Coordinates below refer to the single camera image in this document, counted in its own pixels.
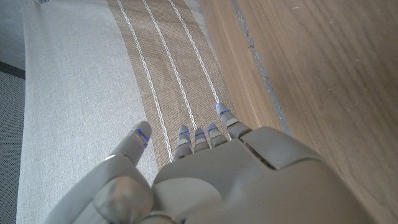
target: robot finger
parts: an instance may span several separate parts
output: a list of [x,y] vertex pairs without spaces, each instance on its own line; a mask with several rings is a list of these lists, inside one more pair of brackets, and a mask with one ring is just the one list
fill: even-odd
[[177,149],[174,152],[173,161],[184,158],[190,154],[192,154],[192,150],[189,130],[185,125],[181,125],[178,131]]
[[137,165],[144,149],[148,146],[151,134],[152,128],[149,123],[141,121],[134,125],[129,134],[116,146],[107,159],[121,153],[127,156],[134,165]]
[[195,147],[193,151],[196,153],[204,149],[209,149],[209,144],[207,143],[205,132],[203,132],[202,128],[198,128],[195,131]]
[[230,112],[230,110],[222,103],[216,104],[216,112],[231,136],[231,139],[236,139],[252,131],[249,127],[244,125]]
[[209,132],[210,144],[212,148],[227,142],[225,136],[218,130],[215,124],[212,123],[209,125],[207,127],[207,131]]

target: striped rug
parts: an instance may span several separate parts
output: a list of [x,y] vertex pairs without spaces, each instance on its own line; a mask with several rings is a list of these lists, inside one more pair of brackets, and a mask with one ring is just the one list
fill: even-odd
[[233,111],[232,102],[211,45],[183,0],[108,0],[108,4],[152,126],[160,169],[170,162],[181,124],[190,128],[191,136],[210,123],[221,127],[215,104],[221,101]]

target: wooden floor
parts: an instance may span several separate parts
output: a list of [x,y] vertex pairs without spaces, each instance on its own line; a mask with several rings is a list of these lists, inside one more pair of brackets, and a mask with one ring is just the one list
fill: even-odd
[[398,223],[398,1],[200,1],[239,119],[316,150],[380,223]]

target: gray mesh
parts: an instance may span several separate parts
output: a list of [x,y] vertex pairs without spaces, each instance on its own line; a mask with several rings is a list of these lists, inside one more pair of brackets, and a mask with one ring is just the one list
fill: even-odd
[[0,223],[15,223],[25,80],[0,72]]

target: white stitched line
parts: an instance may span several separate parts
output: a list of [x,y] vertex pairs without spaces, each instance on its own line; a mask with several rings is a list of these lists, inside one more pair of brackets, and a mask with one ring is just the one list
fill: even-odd
[[152,14],[152,11],[149,9],[149,6],[148,6],[147,2],[145,0],[142,0],[142,2],[144,3],[145,7],[147,8],[147,11],[148,11],[148,13],[150,15],[150,18],[152,19],[152,22],[154,23],[154,25],[156,27],[157,33],[159,34],[160,39],[162,40],[164,49],[166,50],[167,56],[169,57],[170,63],[172,64],[172,67],[173,67],[173,70],[174,70],[174,75],[177,78],[178,85],[180,85],[181,94],[182,94],[182,96],[184,98],[185,105],[187,106],[187,110],[188,110],[188,113],[189,113],[189,117],[191,118],[193,129],[196,130],[197,129],[197,124],[195,123],[195,119],[193,118],[192,110],[191,110],[191,107],[189,106],[187,95],[185,94],[184,87],[183,87],[183,85],[181,83],[180,75],[178,74],[177,68],[175,67],[174,60],[172,58],[172,55],[169,52],[169,48],[167,47],[166,41],[164,40],[162,31],[160,31],[160,28],[157,25],[155,17]]
[[197,57],[198,57],[198,59],[199,59],[201,68],[203,69],[203,72],[204,72],[205,75],[206,75],[207,81],[209,82],[209,86],[210,86],[210,88],[211,88],[211,92],[212,92],[213,95],[214,95],[214,99],[216,100],[217,103],[219,103],[220,100],[218,99],[218,96],[217,96],[217,94],[216,94],[216,90],[215,90],[214,87],[213,87],[213,82],[210,80],[210,76],[209,76],[209,74],[207,73],[207,69],[206,69],[206,67],[205,67],[205,63],[204,63],[203,60],[201,59],[201,56],[200,56],[199,51],[198,51],[198,49],[197,49],[197,46],[196,46],[195,42],[194,42],[193,39],[192,39],[191,33],[189,32],[189,30],[188,30],[188,28],[187,28],[187,25],[184,23],[184,20],[181,18],[181,14],[180,14],[180,12],[178,11],[177,7],[175,7],[175,4],[173,3],[173,1],[172,1],[172,0],[169,0],[169,3],[171,3],[171,5],[173,6],[175,13],[177,14],[178,18],[180,19],[180,22],[182,23],[182,25],[184,26],[185,33],[187,33],[187,35],[188,35],[189,41],[191,42],[192,47],[193,47],[193,49],[194,49],[194,51],[195,51],[195,53],[197,54]]
[[165,143],[166,143],[167,152],[169,153],[169,159],[170,159],[170,162],[172,162],[172,159],[173,159],[172,149],[171,149],[171,147],[170,147],[169,137],[167,136],[167,130],[166,130],[166,127],[165,127],[165,125],[164,125],[164,120],[163,120],[162,112],[160,111],[160,105],[159,105],[159,103],[158,103],[158,101],[157,101],[157,96],[156,96],[154,84],[152,83],[152,79],[151,79],[151,77],[150,77],[149,70],[148,70],[147,64],[146,64],[146,62],[145,62],[144,55],[143,55],[142,50],[141,50],[141,46],[139,45],[139,42],[138,42],[138,39],[137,39],[137,36],[136,36],[136,32],[135,32],[134,29],[132,28],[132,25],[131,25],[131,23],[130,23],[130,20],[129,20],[129,18],[127,18],[127,14],[126,14],[126,12],[124,12],[124,8],[123,8],[123,6],[122,6],[120,0],[118,0],[118,3],[119,3],[120,10],[122,10],[122,13],[123,13],[124,18],[125,18],[127,24],[128,24],[129,27],[130,27],[131,34],[132,34],[134,40],[136,41],[136,45],[137,45],[138,52],[139,52],[139,57],[140,57],[140,59],[141,59],[141,61],[142,61],[142,65],[144,66],[145,73],[147,74],[147,79],[148,79],[148,81],[149,81],[150,90],[151,90],[151,92],[152,92],[152,95],[154,96],[154,101],[155,101],[155,105],[156,105],[157,115],[159,116],[160,125],[162,126],[163,135],[164,135],[164,141],[165,141]]

